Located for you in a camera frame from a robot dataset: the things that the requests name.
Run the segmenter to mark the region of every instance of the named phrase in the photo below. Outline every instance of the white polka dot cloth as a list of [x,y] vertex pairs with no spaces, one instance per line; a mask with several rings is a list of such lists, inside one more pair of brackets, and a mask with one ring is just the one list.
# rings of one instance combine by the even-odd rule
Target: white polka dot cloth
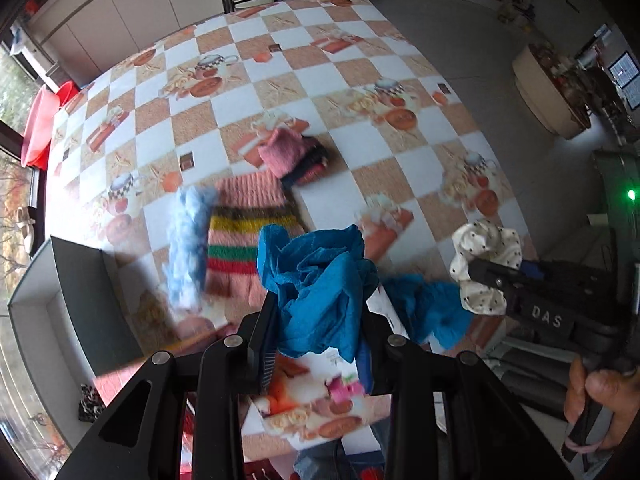
[[449,266],[451,277],[460,284],[462,306],[474,314],[501,316],[507,302],[500,290],[469,278],[469,262],[475,258],[518,269],[522,262],[520,237],[514,229],[498,227],[481,219],[465,224],[451,235],[456,255]]

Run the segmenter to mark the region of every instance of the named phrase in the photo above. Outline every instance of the window frame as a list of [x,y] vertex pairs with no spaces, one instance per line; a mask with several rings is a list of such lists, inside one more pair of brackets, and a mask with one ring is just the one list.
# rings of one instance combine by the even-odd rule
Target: window frame
[[[4,48],[5,52],[9,54],[11,51],[11,44],[14,42],[14,34],[11,32],[10,28],[6,28],[0,34],[0,44],[2,48]],[[14,56],[15,62],[23,69],[31,79],[36,81],[38,79],[38,73],[33,69],[33,66],[29,64],[29,62],[24,57],[24,54],[17,54]]]
[[[0,150],[20,161],[23,137],[11,126],[0,121]],[[44,215],[47,190],[47,172],[38,168],[31,168],[31,193],[29,205],[36,208],[34,246],[39,247],[44,242]]]
[[[613,71],[611,70],[611,67],[613,67],[616,63],[618,63],[623,57],[628,56],[628,58],[631,60],[631,63],[634,64],[634,66],[636,67],[636,70],[638,70],[638,73],[633,76],[629,81],[626,82],[626,84],[624,86],[621,86],[620,88],[622,90],[624,90],[627,86],[629,86],[633,81],[635,81],[637,78],[640,77],[640,67],[638,66],[638,64],[636,63],[636,60],[634,59],[634,57],[631,55],[631,53],[628,50],[625,50],[621,56],[619,56],[613,63],[611,63],[608,67],[607,70],[609,70],[609,73],[611,74],[611,76],[613,77],[613,81],[615,81],[616,84],[618,84],[618,81],[616,80],[616,77],[613,75]],[[636,110],[636,108],[640,108],[640,101],[638,101],[638,104],[634,107],[631,108],[631,110]]]

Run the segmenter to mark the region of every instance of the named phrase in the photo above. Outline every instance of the screw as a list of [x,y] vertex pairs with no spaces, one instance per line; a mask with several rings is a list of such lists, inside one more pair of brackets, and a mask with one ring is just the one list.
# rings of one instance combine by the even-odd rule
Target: screw
[[240,346],[242,344],[242,336],[238,334],[228,335],[225,337],[225,346],[227,348],[235,348],[236,346]]
[[392,334],[386,338],[386,342],[391,346],[397,348],[399,346],[404,346],[406,343],[406,339],[398,334]]
[[474,354],[473,352],[460,352],[460,355],[458,356],[458,359],[460,359],[460,362],[463,365],[467,365],[467,366],[474,366],[478,363],[478,361],[480,360],[480,358]]
[[169,352],[161,350],[153,355],[153,357],[151,358],[151,362],[155,365],[163,365],[169,360],[169,357]]

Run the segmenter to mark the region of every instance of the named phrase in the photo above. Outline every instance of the pink strap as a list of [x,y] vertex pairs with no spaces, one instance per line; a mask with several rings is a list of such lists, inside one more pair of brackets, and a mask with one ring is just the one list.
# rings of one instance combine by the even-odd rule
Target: pink strap
[[579,453],[581,455],[593,453],[600,447],[601,444],[602,441],[596,442],[595,444],[589,444],[588,446],[578,446],[569,437],[566,437],[564,440],[564,445],[567,446],[568,449],[570,449],[571,451],[575,451],[576,453]]

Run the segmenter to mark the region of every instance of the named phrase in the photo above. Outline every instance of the pink basin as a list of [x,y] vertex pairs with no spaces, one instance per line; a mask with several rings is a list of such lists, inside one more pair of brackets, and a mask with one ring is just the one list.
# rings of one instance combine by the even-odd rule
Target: pink basin
[[20,163],[23,167],[33,165],[49,149],[53,135],[53,116],[60,108],[60,98],[47,89],[46,85],[38,91],[31,105],[27,125],[24,127],[24,140]]

